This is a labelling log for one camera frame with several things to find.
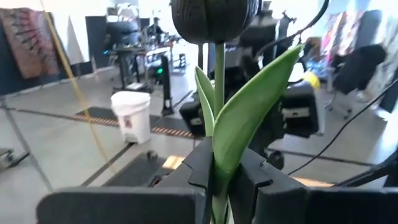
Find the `concrete floor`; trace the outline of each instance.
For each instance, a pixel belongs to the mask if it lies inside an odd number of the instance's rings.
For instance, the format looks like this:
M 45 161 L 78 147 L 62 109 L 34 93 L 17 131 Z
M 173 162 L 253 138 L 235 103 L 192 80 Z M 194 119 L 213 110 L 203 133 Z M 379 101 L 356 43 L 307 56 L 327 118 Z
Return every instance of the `concrete floor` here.
M 190 67 L 187 71 L 186 75 L 173 76 L 171 79 L 174 102 L 180 101 L 190 90 L 195 89 L 193 68 Z M 116 72 L 108 70 L 97 76 L 81 78 L 78 81 L 88 106 L 110 107 L 111 87 L 118 84 L 117 81 L 112 82 L 110 78 Z M 69 83 L 50 86 L 19 96 L 10 96 L 7 97 L 7 103 L 12 108 L 65 116 L 71 116 L 81 110 Z M 160 115 L 161 109 L 162 94 L 155 92 L 151 98 L 150 113 Z M 27 113 L 27 111 L 17 110 L 12 114 L 55 189 L 81 185 L 105 164 L 87 123 Z M 180 117 L 178 112 L 172 116 Z M 329 143 L 344 123 L 340 115 L 327 112 L 326 133 L 323 137 L 301 139 L 286 136 L 283 140 L 273 143 L 271 147 L 288 152 L 315 155 Z M 367 111 L 343 131 L 324 156 L 368 164 L 381 162 L 397 146 L 398 136 L 394 134 L 397 123 L 396 116 L 387 123 L 374 116 L 372 111 Z M 0 127 L 0 146 L 11 147 L 15 149 L 16 154 L 21 153 L 22 146 L 12 132 L 3 110 L 0 110 Z M 94 128 L 108 158 L 115 156 L 126 147 L 121 140 L 118 128 L 98 124 L 94 124 Z M 128 148 L 111 169 L 106 169 L 90 185 L 105 183 L 112 177 L 114 171 L 122 169 L 140 152 L 153 149 L 162 157 L 186 156 L 192 147 L 193 141 L 190 139 L 152 134 L 149 142 Z M 286 154 L 284 172 L 290 172 L 309 159 L 306 156 Z M 366 169 L 368 166 L 317 159 L 297 172 L 295 176 L 325 182 L 339 182 Z M 371 187 L 380 187 L 380 184 L 376 183 Z M 34 223 L 35 205 L 47 193 L 30 159 L 0 173 L 0 223 Z

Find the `hanging fabric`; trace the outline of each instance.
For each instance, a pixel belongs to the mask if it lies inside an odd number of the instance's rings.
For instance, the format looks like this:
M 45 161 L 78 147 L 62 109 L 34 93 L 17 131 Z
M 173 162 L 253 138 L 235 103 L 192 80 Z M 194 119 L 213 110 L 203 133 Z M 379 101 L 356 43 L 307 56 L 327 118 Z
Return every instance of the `hanging fabric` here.
M 387 58 L 380 64 L 370 81 L 366 93 L 374 98 L 390 84 L 395 70 L 398 67 L 398 19 L 389 17 L 386 24 L 386 35 L 382 41 L 387 52 Z
M 341 28 L 341 20 L 343 13 L 332 14 L 328 18 L 326 23 L 328 26 L 328 32 L 322 42 L 322 48 L 325 51 L 325 59 L 327 63 L 330 63 L 334 55 L 337 53 L 335 40 L 338 34 L 338 30 Z
M 348 55 L 354 51 L 359 22 L 363 12 L 344 12 L 343 27 L 341 29 L 340 41 L 338 46 L 339 55 Z
M 57 75 L 57 53 L 44 12 L 0 9 L 0 19 L 22 77 Z

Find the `white wall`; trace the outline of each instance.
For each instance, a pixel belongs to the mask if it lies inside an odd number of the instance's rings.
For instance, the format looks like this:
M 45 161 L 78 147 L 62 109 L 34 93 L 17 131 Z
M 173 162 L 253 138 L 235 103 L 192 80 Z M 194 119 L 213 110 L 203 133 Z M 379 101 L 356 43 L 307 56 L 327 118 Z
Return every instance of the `white wall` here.
M 0 0 L 2 8 L 28 7 L 42 11 L 40 0 Z M 86 16 L 104 16 L 113 0 L 43 0 L 44 9 L 52 12 L 54 26 L 71 64 L 88 62 Z
M 43 0 L 47 11 L 72 12 L 84 14 L 85 16 L 103 16 L 108 6 L 114 6 L 117 0 Z M 29 7 L 42 10 L 40 0 L 13 0 L 0 1 L 2 8 Z

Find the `black floor mat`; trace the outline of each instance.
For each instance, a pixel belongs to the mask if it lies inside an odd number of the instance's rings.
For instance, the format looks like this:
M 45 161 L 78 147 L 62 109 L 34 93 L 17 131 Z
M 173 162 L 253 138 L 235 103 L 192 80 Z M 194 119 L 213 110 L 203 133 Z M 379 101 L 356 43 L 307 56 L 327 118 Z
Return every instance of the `black floor mat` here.
M 112 109 L 109 108 L 100 108 L 96 106 L 92 106 L 88 108 L 88 112 L 92 118 L 99 118 L 99 119 L 105 119 L 105 120 L 112 120 L 112 121 L 118 121 L 118 118 L 116 115 L 113 113 Z M 77 113 L 75 116 L 84 116 L 85 112 L 81 111 Z M 156 115 L 150 115 L 150 127 L 153 128 L 155 127 L 156 121 L 160 119 L 160 116 Z
M 112 109 L 100 108 L 100 107 L 90 107 L 88 112 L 92 118 L 92 122 L 97 124 L 104 124 L 110 126 L 117 126 L 118 119 L 114 115 Z M 84 111 L 81 111 L 73 116 L 75 119 L 86 120 Z M 183 138 L 192 138 L 187 125 L 184 120 L 177 118 L 166 118 L 160 116 L 150 116 L 150 128 L 153 133 L 166 134 L 169 136 L 178 136 Z
M 165 159 L 159 157 L 148 160 L 147 154 L 141 153 L 112 179 L 107 181 L 104 186 L 147 187 L 155 177 L 154 174 L 162 168 L 165 161 Z

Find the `tulip stem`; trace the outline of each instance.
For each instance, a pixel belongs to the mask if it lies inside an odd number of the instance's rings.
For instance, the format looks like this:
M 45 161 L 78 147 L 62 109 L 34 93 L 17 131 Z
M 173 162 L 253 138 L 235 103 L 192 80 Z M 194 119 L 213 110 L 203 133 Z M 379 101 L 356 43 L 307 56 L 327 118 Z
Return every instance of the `tulip stem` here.
M 224 76 L 225 76 L 225 43 L 216 44 L 216 62 L 215 62 L 215 111 L 214 117 L 224 106 Z

